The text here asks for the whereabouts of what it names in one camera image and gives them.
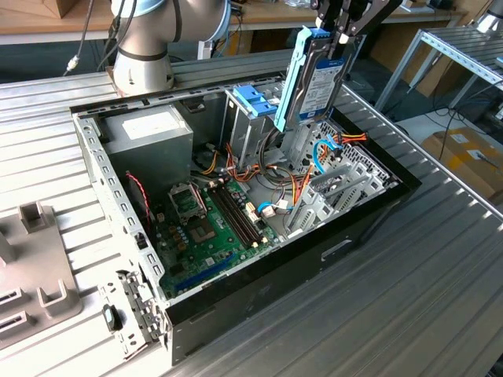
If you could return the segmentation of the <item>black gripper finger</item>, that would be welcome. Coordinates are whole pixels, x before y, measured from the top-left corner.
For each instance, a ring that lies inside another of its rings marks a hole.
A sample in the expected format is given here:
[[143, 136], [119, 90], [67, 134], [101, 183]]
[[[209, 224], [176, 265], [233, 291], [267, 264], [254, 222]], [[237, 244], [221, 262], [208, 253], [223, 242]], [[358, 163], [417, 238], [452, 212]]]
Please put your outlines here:
[[401, 0], [342, 1], [340, 33], [348, 38], [368, 33], [401, 4]]
[[341, 11], [341, 0], [310, 0], [310, 8], [317, 13], [316, 28], [330, 33], [330, 45], [327, 58], [334, 57], [337, 42], [340, 37], [337, 21]]

